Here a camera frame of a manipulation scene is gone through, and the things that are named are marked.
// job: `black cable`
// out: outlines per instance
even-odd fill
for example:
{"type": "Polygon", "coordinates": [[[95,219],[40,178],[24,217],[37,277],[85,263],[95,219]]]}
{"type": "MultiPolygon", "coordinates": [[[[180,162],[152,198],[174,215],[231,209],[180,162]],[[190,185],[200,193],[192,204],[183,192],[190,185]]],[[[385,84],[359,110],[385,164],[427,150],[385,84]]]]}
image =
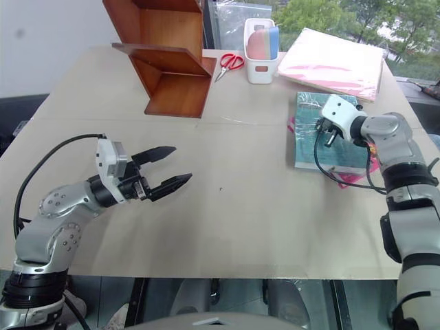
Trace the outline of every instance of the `black cable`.
{"type": "Polygon", "coordinates": [[[19,192],[15,199],[15,207],[14,207],[14,236],[17,238],[17,235],[19,234],[20,230],[24,228],[23,222],[30,222],[30,220],[22,219],[20,218],[20,205],[21,200],[23,198],[23,193],[26,189],[26,186],[28,185],[31,178],[35,175],[35,173],[42,167],[42,165],[55,153],[57,150],[63,148],[66,144],[69,144],[70,142],[81,140],[81,139],[87,139],[87,138],[98,138],[102,139],[105,138],[104,134],[83,134],[71,137],[70,139],[67,139],[63,142],[61,142],[59,145],[54,147],[44,158],[30,171],[30,173],[27,175],[23,183],[21,184],[21,187],[19,189],[19,192]]]}
{"type": "Polygon", "coordinates": [[[370,146],[367,144],[366,145],[366,179],[368,180],[368,183],[370,184],[371,187],[373,187],[374,190],[376,190],[381,195],[386,195],[386,192],[384,192],[383,190],[381,190],[380,188],[374,185],[373,180],[371,179],[370,165],[371,165],[371,150],[370,150],[370,146]]]}
{"type": "MultiPolygon", "coordinates": [[[[375,186],[364,186],[362,184],[351,184],[349,182],[345,182],[345,181],[336,179],[333,175],[331,175],[325,169],[323,169],[322,166],[319,163],[319,160],[318,160],[318,143],[319,143],[319,139],[320,139],[321,135],[322,135],[322,131],[319,131],[318,135],[316,136],[315,146],[313,147],[313,156],[315,157],[315,164],[316,164],[316,166],[319,168],[319,170],[325,176],[327,176],[329,179],[332,179],[335,182],[338,182],[339,184],[344,184],[345,186],[351,186],[351,187],[356,187],[356,188],[372,189],[372,190],[376,190],[376,189],[378,189],[378,190],[385,190],[385,188],[378,188],[378,187],[375,187],[375,186]]],[[[366,166],[368,168],[370,168],[370,160],[368,159],[367,161],[368,161],[368,164],[366,166]]]]}
{"type": "Polygon", "coordinates": [[[64,302],[70,308],[71,312],[75,315],[75,317],[77,318],[78,322],[81,324],[82,328],[84,330],[90,330],[89,325],[87,324],[87,322],[85,322],[85,319],[81,315],[80,311],[75,307],[73,302],[66,296],[66,294],[63,294],[63,295],[64,295],[64,298],[65,298],[64,302]]]}

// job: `white basket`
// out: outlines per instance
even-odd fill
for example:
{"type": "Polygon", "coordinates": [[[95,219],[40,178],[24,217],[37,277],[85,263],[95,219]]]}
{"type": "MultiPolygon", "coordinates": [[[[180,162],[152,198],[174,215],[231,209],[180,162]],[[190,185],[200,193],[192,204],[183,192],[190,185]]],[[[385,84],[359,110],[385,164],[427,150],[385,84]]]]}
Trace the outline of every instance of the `white basket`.
{"type": "Polygon", "coordinates": [[[248,57],[246,48],[252,33],[256,31],[256,26],[263,25],[264,28],[271,28],[275,23],[271,19],[247,19],[245,22],[245,33],[243,37],[245,48],[245,66],[247,79],[252,84],[270,84],[276,71],[278,55],[273,60],[253,60],[248,57]]]}

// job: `beige tabletop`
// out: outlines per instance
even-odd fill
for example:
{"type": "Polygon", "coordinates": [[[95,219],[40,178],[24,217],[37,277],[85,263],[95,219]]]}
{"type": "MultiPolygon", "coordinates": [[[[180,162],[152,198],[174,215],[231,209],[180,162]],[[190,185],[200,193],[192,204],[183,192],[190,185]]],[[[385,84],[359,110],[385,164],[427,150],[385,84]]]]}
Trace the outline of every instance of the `beige tabletop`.
{"type": "MultiPolygon", "coordinates": [[[[397,278],[399,266],[382,247],[384,197],[341,190],[320,173],[293,167],[286,123],[297,91],[313,89],[284,78],[251,85],[239,70],[212,84],[202,119],[144,115],[148,97],[128,58],[110,47],[91,49],[0,159],[0,268],[10,269],[14,259],[12,213],[24,177],[61,140],[104,132],[128,154],[177,147],[145,166],[152,186],[177,174],[193,177],[155,203],[115,206],[90,223],[71,274],[397,278]]],[[[364,109],[402,113],[427,162],[438,156],[387,67],[378,100],[364,109]]],[[[95,175],[95,148],[85,140],[53,156],[28,186],[21,215],[35,215],[52,188],[95,175]]],[[[373,180],[383,184],[378,173],[373,180]]]]}

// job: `notebook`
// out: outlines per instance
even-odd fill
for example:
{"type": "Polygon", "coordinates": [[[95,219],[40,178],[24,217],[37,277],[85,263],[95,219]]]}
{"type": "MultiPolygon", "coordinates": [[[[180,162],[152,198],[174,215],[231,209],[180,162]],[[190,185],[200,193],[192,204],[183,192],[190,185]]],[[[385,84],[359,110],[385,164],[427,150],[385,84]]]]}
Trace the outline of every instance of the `notebook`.
{"type": "MultiPolygon", "coordinates": [[[[320,111],[331,94],[298,92],[294,123],[295,167],[317,170],[314,159],[314,144],[318,135],[316,122],[320,111]]],[[[358,102],[354,96],[340,96],[351,104],[358,102]]],[[[318,160],[326,171],[363,175],[366,171],[366,149],[342,139],[339,135],[330,148],[324,143],[330,133],[323,133],[318,145],[318,160]]]]}
{"type": "Polygon", "coordinates": [[[303,29],[278,66],[281,76],[336,94],[374,102],[383,50],[303,29]]]}

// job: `robotic hand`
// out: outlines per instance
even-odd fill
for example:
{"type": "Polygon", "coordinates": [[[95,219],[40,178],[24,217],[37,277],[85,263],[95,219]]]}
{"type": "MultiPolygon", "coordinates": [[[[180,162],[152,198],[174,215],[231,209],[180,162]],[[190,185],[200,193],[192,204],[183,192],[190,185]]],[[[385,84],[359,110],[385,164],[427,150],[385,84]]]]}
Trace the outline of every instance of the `robotic hand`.
{"type": "Polygon", "coordinates": [[[402,264],[396,330],[440,329],[440,192],[407,121],[398,113],[368,117],[339,96],[322,108],[320,127],[358,145],[376,145],[389,212],[380,219],[387,255],[402,264]]]}
{"type": "Polygon", "coordinates": [[[141,165],[161,160],[175,149],[157,147],[128,162],[120,142],[98,140],[98,175],[51,191],[16,238],[17,258],[0,304],[1,330],[50,325],[61,315],[67,270],[85,226],[115,204],[156,201],[183,186],[191,174],[172,177],[156,188],[140,174],[141,165]]]}

